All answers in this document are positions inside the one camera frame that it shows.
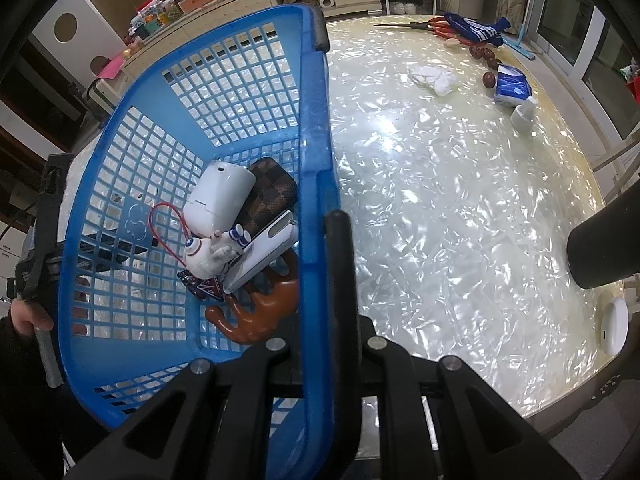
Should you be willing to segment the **person left hand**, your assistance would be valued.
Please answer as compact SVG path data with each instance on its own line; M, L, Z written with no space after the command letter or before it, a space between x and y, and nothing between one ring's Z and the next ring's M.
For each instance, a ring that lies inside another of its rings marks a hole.
M50 332L53 321L43 307L35 302L14 299L10 307L10 317L16 332L22 337L31 337L36 330Z

